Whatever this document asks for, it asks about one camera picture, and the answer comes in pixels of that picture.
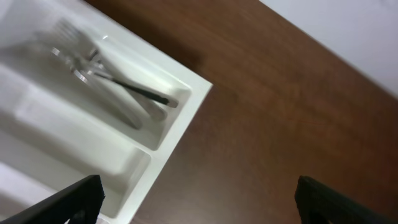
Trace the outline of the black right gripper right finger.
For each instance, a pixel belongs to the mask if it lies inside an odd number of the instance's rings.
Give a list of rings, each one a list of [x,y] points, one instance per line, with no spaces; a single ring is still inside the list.
[[[295,202],[302,224],[396,224],[309,176],[298,178]]]

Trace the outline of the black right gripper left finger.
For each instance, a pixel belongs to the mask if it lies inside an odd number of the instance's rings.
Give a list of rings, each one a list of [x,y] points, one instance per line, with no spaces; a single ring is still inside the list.
[[[105,193],[99,175],[89,175],[1,224],[96,224]]]

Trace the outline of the silver fork with long handle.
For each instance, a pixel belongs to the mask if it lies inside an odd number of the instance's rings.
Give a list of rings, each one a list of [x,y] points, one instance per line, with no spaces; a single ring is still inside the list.
[[[84,32],[80,31],[79,29],[74,27],[73,24],[71,24],[70,22],[68,22],[66,20],[61,20],[61,21],[59,21],[59,22],[57,22],[55,24],[55,26],[52,29],[52,32],[58,32],[58,31],[60,31],[60,32],[71,32],[71,33],[75,33],[75,34],[77,32],[79,32],[79,33],[84,34],[87,38],[89,38]],[[123,72],[121,72],[109,60],[109,58],[107,58],[107,56],[100,50],[100,48],[99,48],[99,51],[100,51],[100,54],[101,54],[101,59],[103,61],[103,64],[105,66],[109,67],[109,70],[113,74],[113,77],[115,77],[115,78],[117,78],[119,80],[125,81],[125,82],[133,82],[133,81],[127,79],[126,77],[124,77]],[[128,91],[126,89],[124,89],[124,90],[127,91],[137,101],[137,103],[150,115],[151,118],[154,118],[154,119],[162,121],[162,120],[164,120],[167,117],[167,113],[162,108],[157,106],[158,102],[152,101],[152,100],[150,100],[148,98],[145,98],[145,97],[143,97],[141,95],[138,95],[135,92],[131,92],[131,91]]]

